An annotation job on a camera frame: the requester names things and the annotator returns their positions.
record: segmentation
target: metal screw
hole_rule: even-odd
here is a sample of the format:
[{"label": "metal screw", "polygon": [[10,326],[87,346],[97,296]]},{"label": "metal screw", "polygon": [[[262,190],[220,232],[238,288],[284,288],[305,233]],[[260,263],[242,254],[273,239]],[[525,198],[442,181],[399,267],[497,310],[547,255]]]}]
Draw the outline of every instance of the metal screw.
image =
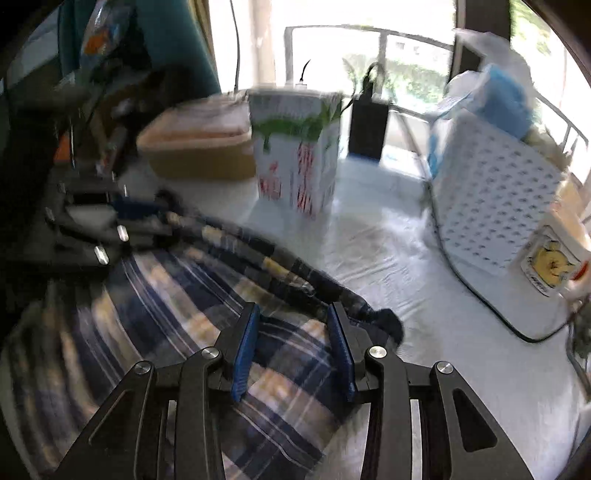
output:
[{"label": "metal screw", "polygon": [[387,353],[383,346],[375,345],[369,349],[369,354],[374,358],[384,358]]},{"label": "metal screw", "polygon": [[129,234],[127,233],[127,228],[125,228],[123,225],[119,225],[117,227],[117,233],[119,234],[119,238],[121,239],[122,242],[126,242],[129,240]]},{"label": "metal screw", "polygon": [[52,209],[45,207],[45,216],[50,222],[56,221],[56,216],[53,214]]},{"label": "metal screw", "polygon": [[212,358],[216,358],[219,354],[220,350],[218,350],[214,346],[207,346],[203,350],[201,350],[201,356],[209,360],[211,360]]},{"label": "metal screw", "polygon": [[450,362],[438,362],[437,369],[447,375],[453,372],[453,365]]},{"label": "metal screw", "polygon": [[109,264],[109,256],[103,247],[97,245],[95,247],[95,255],[101,265]]},{"label": "metal screw", "polygon": [[150,365],[150,362],[147,362],[146,360],[142,360],[141,362],[137,362],[134,365],[134,372],[138,375],[144,375],[146,373],[148,373],[152,368],[152,365]]}]

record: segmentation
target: black power adapter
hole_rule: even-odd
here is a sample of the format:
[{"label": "black power adapter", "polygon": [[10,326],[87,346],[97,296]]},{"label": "black power adapter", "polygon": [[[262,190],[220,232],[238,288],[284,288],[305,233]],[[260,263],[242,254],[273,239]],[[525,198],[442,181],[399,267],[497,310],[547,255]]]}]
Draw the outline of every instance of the black power adapter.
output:
[{"label": "black power adapter", "polygon": [[388,127],[389,103],[372,99],[375,81],[369,79],[369,74],[375,67],[384,74],[380,63],[372,63],[363,77],[361,94],[353,99],[349,153],[380,161]]}]

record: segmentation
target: green tree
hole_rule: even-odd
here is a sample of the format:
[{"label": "green tree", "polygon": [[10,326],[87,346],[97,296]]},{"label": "green tree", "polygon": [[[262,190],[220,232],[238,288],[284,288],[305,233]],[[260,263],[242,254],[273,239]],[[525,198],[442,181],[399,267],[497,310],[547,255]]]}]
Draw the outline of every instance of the green tree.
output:
[{"label": "green tree", "polygon": [[536,48],[544,55],[550,55],[550,48],[548,41],[550,40],[550,27],[540,18],[530,7],[528,7],[522,0],[511,0],[511,34],[526,39],[526,32],[523,30],[524,22],[533,25],[538,30],[538,40]]}]

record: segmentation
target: white box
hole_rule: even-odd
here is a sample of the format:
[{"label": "white box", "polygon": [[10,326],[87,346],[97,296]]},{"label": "white box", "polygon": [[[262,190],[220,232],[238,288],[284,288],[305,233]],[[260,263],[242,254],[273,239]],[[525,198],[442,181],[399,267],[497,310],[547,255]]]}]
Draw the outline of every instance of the white box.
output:
[{"label": "white box", "polygon": [[433,181],[441,239],[451,254],[500,275],[538,228],[563,174],[466,110],[450,122]]},{"label": "white box", "polygon": [[255,89],[249,104],[260,196],[316,216],[335,192],[342,95]]}]

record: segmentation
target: white perforated board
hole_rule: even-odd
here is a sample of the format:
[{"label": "white perforated board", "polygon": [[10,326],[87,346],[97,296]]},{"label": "white perforated board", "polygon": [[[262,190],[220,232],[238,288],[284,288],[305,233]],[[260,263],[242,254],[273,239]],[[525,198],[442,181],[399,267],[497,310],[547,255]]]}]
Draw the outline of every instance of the white perforated board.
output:
[{"label": "white perforated board", "polygon": [[448,252],[502,274],[554,199],[562,173],[536,150],[462,111],[434,191]]}]

